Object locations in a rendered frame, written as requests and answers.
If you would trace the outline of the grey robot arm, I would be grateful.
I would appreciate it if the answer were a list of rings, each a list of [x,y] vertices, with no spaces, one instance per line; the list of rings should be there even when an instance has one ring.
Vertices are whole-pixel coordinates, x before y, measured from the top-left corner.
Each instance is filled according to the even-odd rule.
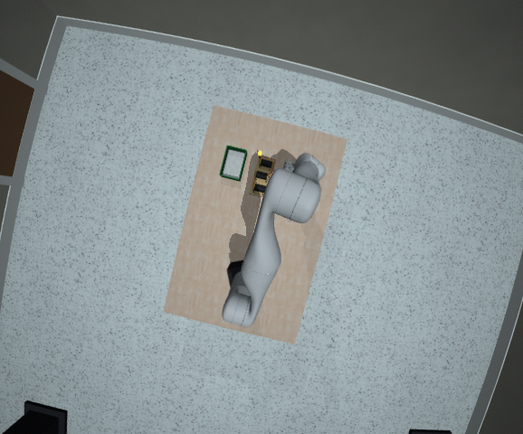
[[[226,322],[245,327],[254,323],[280,267],[281,251],[274,230],[274,215],[305,223],[316,211],[321,196],[319,180],[326,173],[325,166],[311,154],[304,153],[297,158],[294,170],[295,174],[279,168],[267,183],[241,271],[235,275],[233,291],[223,305],[222,316]]]

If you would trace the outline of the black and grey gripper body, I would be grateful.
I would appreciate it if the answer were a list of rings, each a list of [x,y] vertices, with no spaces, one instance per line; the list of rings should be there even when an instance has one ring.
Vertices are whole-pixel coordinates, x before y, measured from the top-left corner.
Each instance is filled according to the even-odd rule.
[[[291,172],[293,171],[293,173],[294,173],[294,171],[295,171],[294,168],[293,168],[293,166],[292,166],[292,162],[291,162],[291,161],[287,161],[287,162],[285,163],[284,169],[286,169],[286,170],[288,170],[288,171],[291,171]]]

